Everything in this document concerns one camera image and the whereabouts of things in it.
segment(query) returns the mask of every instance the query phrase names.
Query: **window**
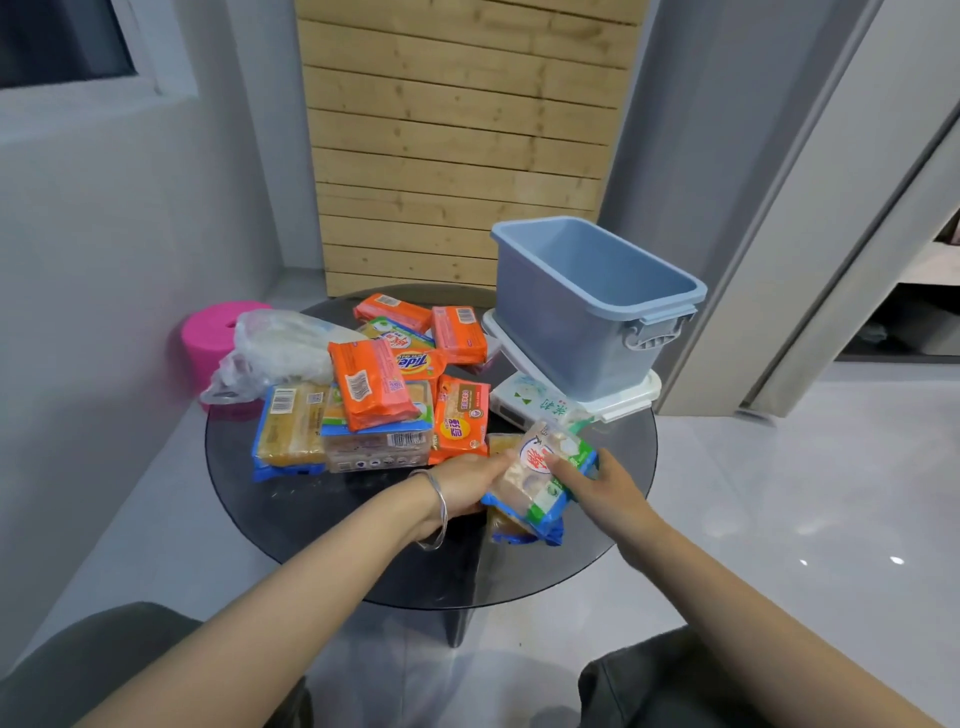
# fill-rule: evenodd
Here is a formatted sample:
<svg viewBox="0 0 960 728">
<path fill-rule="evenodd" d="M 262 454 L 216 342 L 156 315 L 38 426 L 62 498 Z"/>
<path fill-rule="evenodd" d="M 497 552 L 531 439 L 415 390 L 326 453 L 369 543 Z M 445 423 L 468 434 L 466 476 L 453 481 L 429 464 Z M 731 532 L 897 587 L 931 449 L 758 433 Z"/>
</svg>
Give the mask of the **window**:
<svg viewBox="0 0 960 728">
<path fill-rule="evenodd" d="M 134 74 L 110 0 L 0 0 L 0 88 Z"/>
</svg>

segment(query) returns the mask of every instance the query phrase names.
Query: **finger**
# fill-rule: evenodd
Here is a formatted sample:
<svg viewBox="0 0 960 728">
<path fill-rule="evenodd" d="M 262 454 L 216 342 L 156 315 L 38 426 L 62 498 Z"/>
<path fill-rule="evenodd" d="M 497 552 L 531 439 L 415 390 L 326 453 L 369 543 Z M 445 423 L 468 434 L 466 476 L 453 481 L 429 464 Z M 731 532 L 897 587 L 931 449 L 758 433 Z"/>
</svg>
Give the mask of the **finger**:
<svg viewBox="0 0 960 728">
<path fill-rule="evenodd" d="M 563 485 L 569 488 L 578 500 L 581 494 L 587 492 L 590 487 L 592 487 L 593 481 L 578 471 L 573 463 L 552 452 L 547 452 L 545 455 L 546 464 L 550 472 L 554 474 Z"/>
<path fill-rule="evenodd" d="M 493 481 L 506 472 L 510 464 L 516 460 L 517 455 L 518 453 L 515 449 L 508 449 L 498 455 L 488 457 L 484 465 L 484 474 Z"/>
</svg>

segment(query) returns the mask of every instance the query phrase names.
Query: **white tile floor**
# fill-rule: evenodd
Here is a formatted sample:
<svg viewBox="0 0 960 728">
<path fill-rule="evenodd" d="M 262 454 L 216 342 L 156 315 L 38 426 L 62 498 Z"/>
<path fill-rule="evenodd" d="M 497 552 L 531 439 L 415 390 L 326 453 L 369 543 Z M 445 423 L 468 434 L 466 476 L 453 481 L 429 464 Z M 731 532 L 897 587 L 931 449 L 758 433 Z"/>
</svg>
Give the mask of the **white tile floor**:
<svg viewBox="0 0 960 728">
<path fill-rule="evenodd" d="M 275 301 L 299 308 L 321 290 L 304 275 Z M 658 427 L 651 502 L 671 523 L 934 717 L 960 723 L 960 374 L 834 365 L 775 424 Z M 203 434 L 194 406 L 31 649 L 139 599 L 208 618 L 274 567 L 214 495 Z M 574 726 L 586 661 L 680 624 L 616 552 L 479 610 L 457 650 L 439 618 L 363 605 L 310 670 L 317 724 Z"/>
</svg>

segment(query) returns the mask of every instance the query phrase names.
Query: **blue soap package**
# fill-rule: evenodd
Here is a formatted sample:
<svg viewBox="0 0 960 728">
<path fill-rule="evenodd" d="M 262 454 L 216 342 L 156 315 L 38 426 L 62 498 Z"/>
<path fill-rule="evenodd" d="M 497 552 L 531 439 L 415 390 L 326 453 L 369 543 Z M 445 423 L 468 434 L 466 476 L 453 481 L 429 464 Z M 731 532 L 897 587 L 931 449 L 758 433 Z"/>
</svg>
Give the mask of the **blue soap package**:
<svg viewBox="0 0 960 728">
<path fill-rule="evenodd" d="M 481 502 L 495 507 L 548 544 L 559 546 L 563 541 L 561 515 L 571 495 L 551 474 L 546 465 L 547 453 L 566 458 L 581 473 L 589 471 L 597 457 L 596 450 L 572 432 L 540 420 L 523 435 L 516 460 Z"/>
<path fill-rule="evenodd" d="M 270 389 L 253 438 L 253 482 L 326 469 L 320 426 L 328 395 L 328 385 L 312 381 Z"/>
</svg>

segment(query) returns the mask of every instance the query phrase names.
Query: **tide soap package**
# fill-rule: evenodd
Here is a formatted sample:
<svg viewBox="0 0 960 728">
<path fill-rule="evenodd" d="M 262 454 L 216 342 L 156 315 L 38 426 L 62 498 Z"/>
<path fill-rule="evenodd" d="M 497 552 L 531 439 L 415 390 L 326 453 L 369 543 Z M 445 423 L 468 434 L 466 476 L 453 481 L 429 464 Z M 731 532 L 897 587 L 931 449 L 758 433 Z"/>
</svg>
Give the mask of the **tide soap package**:
<svg viewBox="0 0 960 728">
<path fill-rule="evenodd" d="M 412 468 L 426 465 L 433 431 L 433 393 L 429 382 L 407 383 L 417 416 L 398 423 L 389 423 L 353 431 L 348 427 L 347 412 L 340 387 L 330 387 L 329 404 L 324 411 L 321 434 L 326 447 L 327 466 L 335 473 Z"/>
<path fill-rule="evenodd" d="M 253 481 L 315 475 L 326 468 L 320 434 L 329 387 L 310 381 L 272 387 L 253 438 Z"/>
<path fill-rule="evenodd" d="M 430 465 L 467 452 L 486 455 L 490 385 L 443 375 L 438 386 Z"/>
<path fill-rule="evenodd" d="M 563 540 L 556 531 L 570 493 L 550 472 L 545 455 L 565 457 L 586 473 L 596 460 L 596 450 L 555 423 L 539 421 L 523 436 L 516 461 L 493 483 L 481 502 L 502 511 L 528 527 L 552 546 Z"/>
<path fill-rule="evenodd" d="M 369 320 L 357 330 L 371 339 L 387 342 L 404 379 L 429 381 L 436 389 L 437 379 L 446 368 L 446 354 L 434 346 L 433 339 L 383 316 Z"/>
<path fill-rule="evenodd" d="M 417 417 L 393 350 L 383 339 L 327 346 L 333 372 L 343 395 L 347 427 L 368 427 Z"/>
<path fill-rule="evenodd" d="M 433 307 L 433 337 L 450 364 L 483 365 L 487 362 L 487 335 L 476 312 L 468 305 Z"/>
<path fill-rule="evenodd" d="M 521 429 L 529 429 L 538 420 L 549 420 L 577 433 L 594 419 L 576 401 L 521 372 L 508 376 L 494 387 L 490 392 L 490 409 Z"/>
<path fill-rule="evenodd" d="M 433 314 L 429 309 L 395 299 L 383 293 L 374 293 L 353 308 L 357 321 L 369 321 L 377 316 L 386 316 L 417 333 L 430 330 Z"/>
</svg>

